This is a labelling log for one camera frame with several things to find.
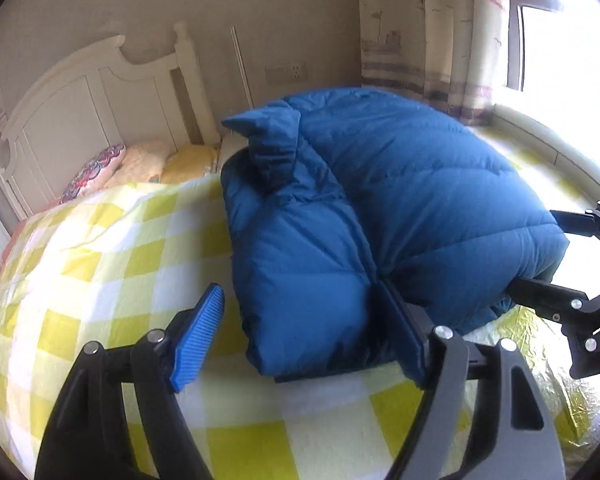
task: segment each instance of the white headboard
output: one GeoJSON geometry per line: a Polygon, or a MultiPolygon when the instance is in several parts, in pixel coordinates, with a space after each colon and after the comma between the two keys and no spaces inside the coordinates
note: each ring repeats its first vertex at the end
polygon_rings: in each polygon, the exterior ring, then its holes
{"type": "Polygon", "coordinates": [[[171,74],[178,68],[204,143],[220,143],[193,43],[184,23],[174,30],[168,56],[133,65],[120,52],[125,37],[115,36],[63,59],[26,92],[6,128],[9,165],[0,165],[0,187],[20,219],[57,200],[107,146],[160,139],[176,152],[189,144],[171,74]]]}

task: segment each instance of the patterned curtain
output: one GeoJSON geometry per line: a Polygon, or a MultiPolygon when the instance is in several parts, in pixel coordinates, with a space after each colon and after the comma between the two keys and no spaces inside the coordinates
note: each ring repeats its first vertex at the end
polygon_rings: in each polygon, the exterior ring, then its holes
{"type": "Polygon", "coordinates": [[[360,0],[363,85],[484,124],[509,0],[360,0]]]}

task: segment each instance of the wall outlet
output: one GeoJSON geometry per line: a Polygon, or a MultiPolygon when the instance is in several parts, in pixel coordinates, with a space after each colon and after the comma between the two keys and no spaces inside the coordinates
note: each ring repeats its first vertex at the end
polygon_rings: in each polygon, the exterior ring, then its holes
{"type": "Polygon", "coordinates": [[[293,84],[309,79],[304,61],[266,67],[265,74],[270,85],[293,84]]]}

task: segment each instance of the blue jacket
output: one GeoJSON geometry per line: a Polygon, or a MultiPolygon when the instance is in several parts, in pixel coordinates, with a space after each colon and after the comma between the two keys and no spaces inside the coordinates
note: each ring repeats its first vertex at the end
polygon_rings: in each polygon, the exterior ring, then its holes
{"type": "MultiPolygon", "coordinates": [[[[248,358],[264,375],[391,360],[370,294],[379,276],[466,333],[512,307],[513,277],[550,278],[566,250],[512,165],[418,102],[315,91],[223,124],[249,139],[222,188],[248,358]]],[[[414,362],[412,378],[422,373],[414,362]]]]}

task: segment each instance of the ribbed blue pad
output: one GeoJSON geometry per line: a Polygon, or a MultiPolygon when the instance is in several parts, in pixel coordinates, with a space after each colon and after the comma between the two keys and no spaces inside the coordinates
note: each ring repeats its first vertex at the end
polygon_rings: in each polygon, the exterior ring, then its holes
{"type": "Polygon", "coordinates": [[[195,381],[224,314],[224,292],[210,286],[196,305],[193,321],[175,349],[170,381],[176,392],[195,381]]]}

